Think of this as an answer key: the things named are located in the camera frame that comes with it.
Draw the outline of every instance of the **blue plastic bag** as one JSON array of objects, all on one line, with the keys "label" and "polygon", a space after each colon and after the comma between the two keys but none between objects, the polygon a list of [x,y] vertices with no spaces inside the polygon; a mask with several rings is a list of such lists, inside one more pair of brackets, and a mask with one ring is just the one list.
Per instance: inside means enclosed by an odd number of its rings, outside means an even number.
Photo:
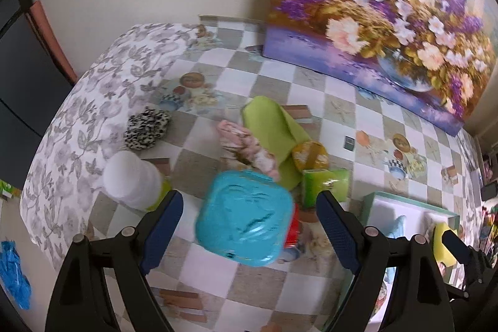
[{"label": "blue plastic bag", "polygon": [[2,242],[0,251],[0,277],[7,291],[16,301],[19,308],[29,310],[31,286],[21,271],[21,258],[16,252],[14,241]]}]

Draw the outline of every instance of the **blue plastic container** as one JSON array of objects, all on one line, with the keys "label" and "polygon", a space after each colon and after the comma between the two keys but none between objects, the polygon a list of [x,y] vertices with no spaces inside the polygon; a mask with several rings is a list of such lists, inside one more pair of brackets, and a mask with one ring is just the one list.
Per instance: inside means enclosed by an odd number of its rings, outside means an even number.
[{"label": "blue plastic container", "polygon": [[277,259],[293,214],[292,196],[269,176],[226,171],[214,180],[196,223],[205,249],[249,266]]}]

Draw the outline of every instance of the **table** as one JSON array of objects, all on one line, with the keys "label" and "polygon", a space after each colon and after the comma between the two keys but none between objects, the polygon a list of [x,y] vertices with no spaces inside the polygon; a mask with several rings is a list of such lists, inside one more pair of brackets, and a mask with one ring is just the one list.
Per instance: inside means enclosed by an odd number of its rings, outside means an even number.
[{"label": "table", "polygon": [[[142,158],[170,158],[171,184],[184,197],[180,223],[148,281],[199,293],[208,317],[204,324],[172,319],[175,330],[259,331],[274,321],[284,331],[304,331],[320,328],[337,303],[344,269],[326,239],[314,238],[313,248],[296,261],[260,268],[214,255],[195,242],[195,219],[219,167],[216,124],[257,95],[309,106],[315,124],[310,136],[326,147],[331,167],[350,170],[351,212],[358,214],[362,197],[375,190],[405,195],[458,213],[465,243],[476,246],[479,185],[470,179],[479,169],[475,145],[465,131],[450,137],[363,89],[263,58],[255,47],[265,38],[258,22],[204,16],[201,24],[134,26],[83,75],[54,117],[29,171],[21,215],[56,269],[74,234],[111,237],[140,221],[143,213],[103,193],[102,169],[123,148],[128,116],[154,101],[159,86],[176,86],[188,72],[201,73],[206,86],[173,112],[166,136],[141,153]],[[357,132],[363,132],[360,138]],[[345,136],[361,142],[349,151]],[[410,144],[409,156],[425,168],[411,179],[394,178],[383,163],[383,154],[399,136]],[[451,165],[458,172],[455,186],[441,176]],[[458,269],[453,282],[462,279]],[[107,272],[106,280],[121,328],[131,330],[114,274]]]}]

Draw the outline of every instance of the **floral painting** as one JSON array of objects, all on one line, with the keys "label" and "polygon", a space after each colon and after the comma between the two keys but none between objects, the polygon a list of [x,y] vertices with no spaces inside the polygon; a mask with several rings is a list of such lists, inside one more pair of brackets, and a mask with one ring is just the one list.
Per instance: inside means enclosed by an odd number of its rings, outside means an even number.
[{"label": "floral painting", "polygon": [[455,135],[496,61],[484,0],[272,0],[264,55],[377,93]]}]

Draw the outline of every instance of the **small black square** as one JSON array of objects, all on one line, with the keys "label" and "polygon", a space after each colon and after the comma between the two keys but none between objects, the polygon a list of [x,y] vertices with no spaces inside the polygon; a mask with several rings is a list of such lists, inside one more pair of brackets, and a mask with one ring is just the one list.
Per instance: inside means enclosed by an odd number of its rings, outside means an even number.
[{"label": "small black square", "polygon": [[344,137],[344,149],[348,151],[352,151],[355,148],[355,140],[354,138],[345,136]]}]

